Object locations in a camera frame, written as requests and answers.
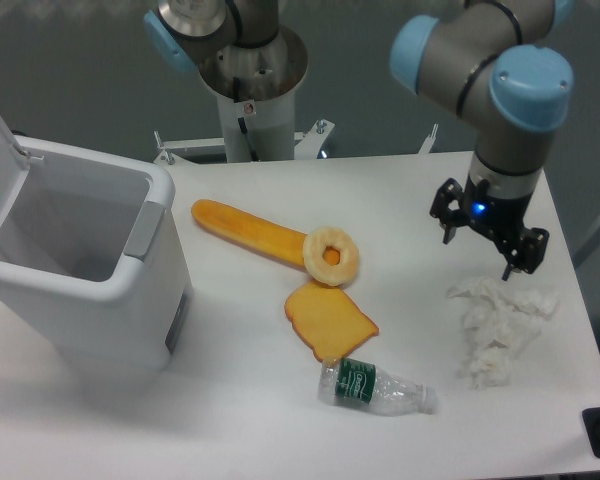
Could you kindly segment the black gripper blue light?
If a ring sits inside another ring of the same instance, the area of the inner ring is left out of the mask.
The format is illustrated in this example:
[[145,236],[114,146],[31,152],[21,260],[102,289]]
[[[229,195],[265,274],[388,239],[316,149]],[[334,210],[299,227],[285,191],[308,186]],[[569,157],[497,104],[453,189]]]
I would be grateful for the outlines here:
[[[503,281],[514,272],[533,274],[544,260],[550,233],[542,228],[524,227],[538,179],[539,170],[508,172],[473,153],[465,188],[466,209],[476,225],[508,237],[497,241],[497,249],[506,260]],[[444,244],[449,244],[456,230],[466,225],[463,200],[464,191],[453,178],[434,196],[430,216],[439,221]]]

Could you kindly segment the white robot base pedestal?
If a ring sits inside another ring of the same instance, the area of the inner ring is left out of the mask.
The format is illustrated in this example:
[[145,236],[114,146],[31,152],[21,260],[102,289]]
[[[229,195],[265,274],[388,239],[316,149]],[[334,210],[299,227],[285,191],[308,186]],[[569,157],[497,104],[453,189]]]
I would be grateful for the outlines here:
[[307,70],[306,46],[285,26],[264,46],[229,45],[199,65],[229,163],[294,158],[296,92]]

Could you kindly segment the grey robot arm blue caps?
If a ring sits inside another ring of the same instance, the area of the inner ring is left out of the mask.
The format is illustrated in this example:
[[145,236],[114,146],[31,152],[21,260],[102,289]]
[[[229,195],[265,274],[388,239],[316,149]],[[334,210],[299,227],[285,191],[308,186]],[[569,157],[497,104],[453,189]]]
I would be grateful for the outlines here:
[[[467,179],[446,181],[430,213],[451,239],[469,227],[490,240],[506,271],[534,272],[549,235],[523,218],[570,101],[573,72],[537,41],[568,1],[468,1],[450,22],[420,15],[391,47],[393,77],[478,132]],[[195,71],[215,95],[231,162],[291,160],[295,93],[308,69],[302,40],[274,1],[161,1],[144,27],[162,58]]]

